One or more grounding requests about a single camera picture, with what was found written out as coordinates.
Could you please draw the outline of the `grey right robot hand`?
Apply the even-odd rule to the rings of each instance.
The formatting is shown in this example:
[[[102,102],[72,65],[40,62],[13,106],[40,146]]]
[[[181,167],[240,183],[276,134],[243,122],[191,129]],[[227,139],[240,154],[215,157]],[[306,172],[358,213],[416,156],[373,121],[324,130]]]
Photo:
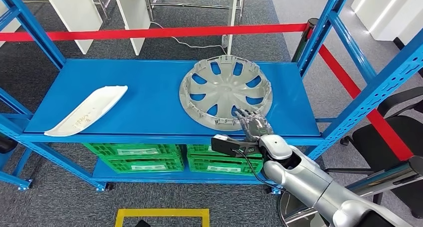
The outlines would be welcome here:
[[[244,131],[245,139],[240,141],[228,136],[228,140],[249,145],[255,144],[261,136],[274,134],[271,125],[260,112],[237,108],[234,113]]]

